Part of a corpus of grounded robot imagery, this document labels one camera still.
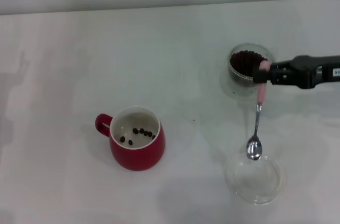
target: pink spoon handle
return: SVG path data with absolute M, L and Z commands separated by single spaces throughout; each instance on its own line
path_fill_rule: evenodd
M 261 70 L 265 69 L 265 70 L 269 71 L 270 62 L 262 61 L 261 64 L 260 64 L 260 69 Z M 263 102 L 265 102 L 266 87 L 267 87 L 266 83 L 259 84 L 259 89 L 258 89 L 258 92 L 257 92 L 257 103 L 262 104 Z

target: red mug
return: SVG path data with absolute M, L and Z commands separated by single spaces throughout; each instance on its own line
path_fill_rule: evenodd
M 128 107 L 121 110 L 115 118 L 99 114 L 96 118 L 96 129 L 109 138 L 113 157 L 126 169 L 148 169 L 163 155 L 163 127 L 156 114 L 147 107 Z M 152 135 L 141 133 L 143 130 L 151 132 Z

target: spoon bowl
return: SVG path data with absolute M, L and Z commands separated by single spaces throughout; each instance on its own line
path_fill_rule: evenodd
M 253 135 L 246 144 L 246 156 L 251 160 L 258 160 L 262 155 L 262 144 L 257 135 Z

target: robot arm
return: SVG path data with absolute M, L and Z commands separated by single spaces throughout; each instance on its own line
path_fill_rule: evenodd
M 340 82 L 340 56 L 297 56 L 291 61 L 272 63 L 269 71 L 254 71 L 253 81 L 296 85 L 301 89 L 313 89 L 324 82 Z

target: glass bowl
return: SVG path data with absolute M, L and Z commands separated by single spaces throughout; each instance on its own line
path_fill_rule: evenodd
M 256 44 L 242 44 L 236 46 L 231 50 L 228 56 L 228 71 L 231 79 L 239 86 L 246 88 L 255 87 L 256 85 L 253 82 L 253 77 L 249 77 L 239 73 L 233 68 L 232 64 L 230 63 L 230 59 L 233 56 L 233 54 L 238 53 L 242 50 L 254 51 L 255 53 L 260 54 L 262 57 L 268 59 L 268 61 L 271 63 L 274 62 L 273 55 L 265 47 Z
M 232 191 L 252 204 L 273 201 L 285 184 L 285 174 L 274 160 L 264 156 L 250 160 L 245 153 L 230 160 L 225 179 Z

